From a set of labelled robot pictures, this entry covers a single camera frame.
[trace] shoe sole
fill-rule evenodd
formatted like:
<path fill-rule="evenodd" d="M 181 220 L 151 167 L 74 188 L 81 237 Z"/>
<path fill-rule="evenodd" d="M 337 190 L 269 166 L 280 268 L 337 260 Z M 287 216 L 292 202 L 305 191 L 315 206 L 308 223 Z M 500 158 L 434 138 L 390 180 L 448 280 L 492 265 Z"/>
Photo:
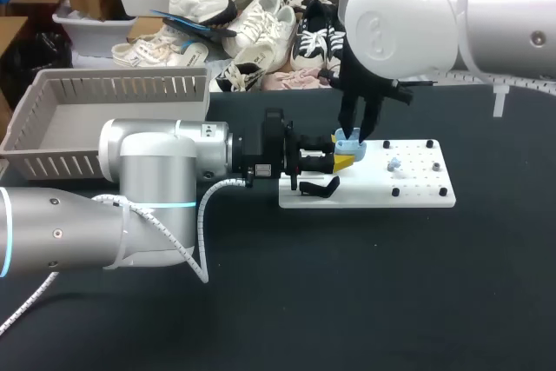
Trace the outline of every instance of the shoe sole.
<path fill-rule="evenodd" d="M 303 66 L 303 65 L 299 65 L 294 58 L 294 51 L 292 50 L 291 52 L 291 59 L 289 60 L 290 64 L 292 66 L 292 70 L 293 71 L 300 71 L 300 70 L 304 70 L 304 69 L 324 69 L 326 68 L 326 62 L 323 60 L 321 64 L 319 65 L 311 65 L 311 66 Z"/>

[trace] white sneaker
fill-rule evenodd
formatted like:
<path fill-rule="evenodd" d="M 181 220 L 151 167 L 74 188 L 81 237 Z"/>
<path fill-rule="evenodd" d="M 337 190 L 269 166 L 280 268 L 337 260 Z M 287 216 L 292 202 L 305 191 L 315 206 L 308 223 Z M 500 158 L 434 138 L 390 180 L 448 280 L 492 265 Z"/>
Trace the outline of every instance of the white sneaker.
<path fill-rule="evenodd" d="M 247 47 L 210 81 L 209 91 L 248 91 L 267 73 L 274 60 L 274 48 L 269 43 Z"/>
<path fill-rule="evenodd" d="M 243 13 L 229 25 L 237 33 L 235 37 L 223 38 L 222 46 L 234 58 L 241 50 L 254 45 L 264 31 L 265 14 L 276 15 L 281 0 L 254 0 Z"/>
<path fill-rule="evenodd" d="M 204 63 L 209 49 L 202 43 L 190 45 L 185 54 L 169 43 L 120 43 L 112 47 L 114 63 L 124 67 L 192 67 Z"/>
<path fill-rule="evenodd" d="M 170 0 L 169 13 L 200 25 L 220 26 L 235 19 L 237 8 L 231 0 Z"/>
<path fill-rule="evenodd" d="M 138 36 L 136 41 L 140 39 L 147 43 L 171 43 L 176 46 L 181 46 L 189 40 L 189 36 L 168 25 L 163 25 L 155 34 Z"/>
<path fill-rule="evenodd" d="M 281 8 L 275 17 L 267 14 L 266 18 L 265 30 L 257 43 L 270 43 L 274 47 L 275 61 L 268 70 L 269 73 L 274 73 L 288 62 L 297 20 L 294 9 L 290 6 Z"/>

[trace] white cable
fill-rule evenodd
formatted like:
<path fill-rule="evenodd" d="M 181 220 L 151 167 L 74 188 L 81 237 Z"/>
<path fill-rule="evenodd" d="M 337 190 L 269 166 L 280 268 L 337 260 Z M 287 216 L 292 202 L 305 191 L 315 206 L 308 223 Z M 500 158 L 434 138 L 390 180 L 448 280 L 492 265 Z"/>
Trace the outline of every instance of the white cable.
<path fill-rule="evenodd" d="M 456 82 L 483 84 L 483 80 L 466 71 L 450 71 L 449 73 L 439 73 L 447 80 Z M 556 96 L 556 83 L 544 80 L 533 80 L 530 78 L 519 78 L 513 76 L 500 76 L 495 74 L 483 74 L 490 84 L 495 86 L 521 87 L 523 89 L 533 89 L 551 96 Z"/>
<path fill-rule="evenodd" d="M 129 203 L 129 210 L 132 212 L 137 213 L 140 217 L 145 219 L 147 222 L 152 224 L 156 229 L 158 229 L 164 236 L 166 236 L 170 242 L 174 245 L 174 247 L 178 250 L 178 252 L 185 258 L 185 261 L 189 264 L 189 266 L 195 271 L 195 273 L 199 276 L 202 282 L 206 283 L 209 282 L 209 272 L 207 270 L 207 257 L 205 253 L 205 240 L 203 235 L 203 224 L 204 224 L 204 215 L 205 215 L 205 208 L 207 207 L 207 203 L 209 198 L 219 189 L 227 186 L 236 186 L 236 187 L 245 187 L 245 181 L 242 179 L 229 179 L 229 180 L 222 180 L 218 182 L 210 189 L 208 189 L 207 193 L 202 197 L 201 203 L 199 204 L 199 213 L 197 215 L 197 238 L 199 240 L 199 258 L 201 259 L 201 267 L 195 262 L 195 259 L 188 254 L 185 250 L 183 245 L 177 241 L 177 239 L 171 234 L 171 232 L 164 226 L 158 219 L 152 216 L 146 209 L 142 209 L 137 207 L 134 203 Z M 127 202 L 127 199 L 123 196 L 119 195 L 98 195 L 93 197 L 93 200 L 96 202 L 116 202 L 120 204 L 124 204 Z M 8 328 L 13 325 L 13 323 L 19 319 L 19 317 L 25 313 L 25 311 L 31 307 L 31 305 L 46 291 L 50 284 L 56 279 L 59 273 L 51 273 L 49 274 L 48 278 L 41 284 L 33 295 L 27 299 L 27 301 L 21 305 L 21 307 L 16 310 L 16 312 L 10 316 L 10 318 L 5 321 L 2 326 L 0 326 L 0 336 L 8 330 Z"/>
<path fill-rule="evenodd" d="M 16 310 L 16 313 L 14 313 L 12 316 L 10 316 L 10 318 L 5 321 L 2 326 L 0 326 L 0 336 L 2 336 L 2 334 L 8 330 L 8 328 L 13 325 L 14 321 L 16 321 L 17 319 L 19 319 L 19 316 L 21 316 L 23 313 L 25 313 L 25 310 L 27 310 L 28 308 L 31 307 L 31 305 L 36 301 L 36 299 L 38 299 L 45 291 L 46 289 L 49 287 L 50 284 L 52 284 L 52 282 L 56 279 L 56 277 L 58 276 L 59 273 L 51 273 L 49 274 L 48 278 L 44 281 L 43 284 L 41 284 L 41 287 L 39 287 L 35 293 L 33 293 L 33 295 L 27 299 L 27 301 L 21 305 L 21 307 Z"/>

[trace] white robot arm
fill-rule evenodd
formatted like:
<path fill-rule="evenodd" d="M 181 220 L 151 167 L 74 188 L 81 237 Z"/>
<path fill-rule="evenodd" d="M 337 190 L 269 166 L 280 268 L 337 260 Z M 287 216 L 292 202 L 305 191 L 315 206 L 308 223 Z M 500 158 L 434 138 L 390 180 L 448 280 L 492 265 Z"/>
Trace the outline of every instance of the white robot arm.
<path fill-rule="evenodd" d="M 355 57 L 377 76 L 556 79 L 556 0 L 342 0 L 340 16 Z"/>

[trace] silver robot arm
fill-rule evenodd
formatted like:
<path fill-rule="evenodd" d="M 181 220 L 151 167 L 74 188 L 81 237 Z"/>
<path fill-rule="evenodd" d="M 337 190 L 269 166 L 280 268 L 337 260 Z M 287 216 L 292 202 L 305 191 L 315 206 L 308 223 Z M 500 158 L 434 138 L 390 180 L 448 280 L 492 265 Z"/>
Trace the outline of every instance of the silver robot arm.
<path fill-rule="evenodd" d="M 123 204 L 110 200 L 103 204 L 56 189 L 1 189 L 1 276 L 184 262 L 175 246 L 151 223 L 126 212 L 126 200 L 148 209 L 189 254 L 193 252 L 199 165 L 195 141 L 163 132 L 132 133 L 121 139 L 114 172 L 125 196 Z M 225 163 L 221 169 L 226 170 Z"/>
<path fill-rule="evenodd" d="M 340 16 L 355 57 L 377 76 L 556 79 L 556 0 L 341 0 Z"/>
<path fill-rule="evenodd" d="M 297 189 L 303 170 L 332 174 L 354 162 L 354 156 L 334 156 L 334 147 L 330 136 L 296 135 L 281 109 L 267 109 L 260 129 L 236 138 L 226 123 L 108 121 L 100 135 L 99 162 L 104 176 L 119 182 L 120 196 L 102 196 L 99 200 L 108 203 L 102 204 L 55 189 L 0 188 L 0 278 L 8 272 L 164 267 L 186 261 L 208 279 L 190 256 L 197 209 L 202 219 L 203 202 L 219 184 L 250 187 L 254 179 L 277 181 L 286 173 Z M 300 149 L 325 156 L 301 158 Z M 237 176 L 242 179 L 230 179 Z M 197 183 L 215 180 L 224 183 L 197 202 Z M 324 198 L 331 189 L 301 182 L 299 190 Z M 145 210 L 152 219 L 141 216 Z M 200 236 L 201 264 L 202 251 Z"/>

